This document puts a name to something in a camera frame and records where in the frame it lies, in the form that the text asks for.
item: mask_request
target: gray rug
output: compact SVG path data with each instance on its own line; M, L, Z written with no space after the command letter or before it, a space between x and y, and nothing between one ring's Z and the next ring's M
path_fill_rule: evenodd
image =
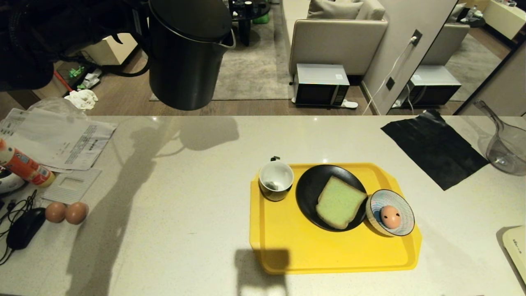
M212 100L286 100L292 98L281 8L272 5L268 24L251 25L250 46L239 39L223 56ZM150 101L158 101L152 96Z
M489 49L466 35L460 49L446 64L448 71L462 84L451 101L465 102L500 62Z

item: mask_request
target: microwave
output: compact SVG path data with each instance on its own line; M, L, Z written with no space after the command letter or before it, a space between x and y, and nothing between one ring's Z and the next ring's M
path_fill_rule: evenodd
M341 106L349 80L342 65L297 64L293 85L296 105Z
M409 99L415 107L444 105L462 84L444 66L419 66L408 83ZM409 106L405 100L402 104Z

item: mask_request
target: orange bottle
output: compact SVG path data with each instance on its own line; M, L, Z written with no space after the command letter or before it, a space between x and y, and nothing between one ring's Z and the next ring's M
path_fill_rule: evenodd
M0 138L0 166L40 187L48 187L55 180L52 171L38 164L17 148Z

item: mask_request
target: slice of bread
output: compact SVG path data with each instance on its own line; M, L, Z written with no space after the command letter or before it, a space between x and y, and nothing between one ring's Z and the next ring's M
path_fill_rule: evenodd
M345 229L366 197L365 193L332 176L318 198L316 212L328 225Z

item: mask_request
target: wall outlet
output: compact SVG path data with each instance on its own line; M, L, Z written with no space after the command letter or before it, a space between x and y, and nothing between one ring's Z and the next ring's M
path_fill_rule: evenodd
M417 38L415 41L413 41L413 46L417 46L420 42L420 39L422 39L422 33L419 30L414 30L413 37Z
M389 77L389 80L387 80L387 89L388 90L391 90L391 88L393 88L393 86L395 85L395 81L392 77Z

